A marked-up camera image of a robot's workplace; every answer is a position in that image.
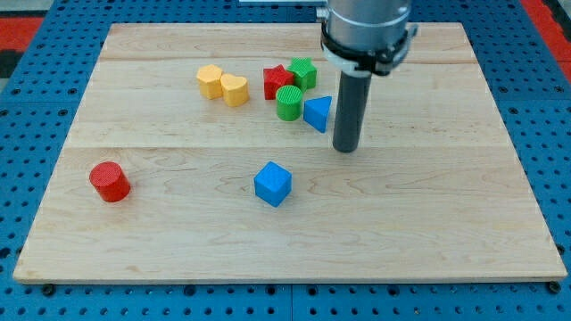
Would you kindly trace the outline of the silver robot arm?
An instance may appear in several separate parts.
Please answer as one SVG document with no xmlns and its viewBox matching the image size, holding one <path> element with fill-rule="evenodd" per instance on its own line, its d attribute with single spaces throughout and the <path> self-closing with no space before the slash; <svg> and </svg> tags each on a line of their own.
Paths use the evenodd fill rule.
<svg viewBox="0 0 571 321">
<path fill-rule="evenodd" d="M 411 9 L 410 0 L 327 0 L 317 10 L 326 60 L 354 78 L 389 75 L 417 34 Z"/>
</svg>

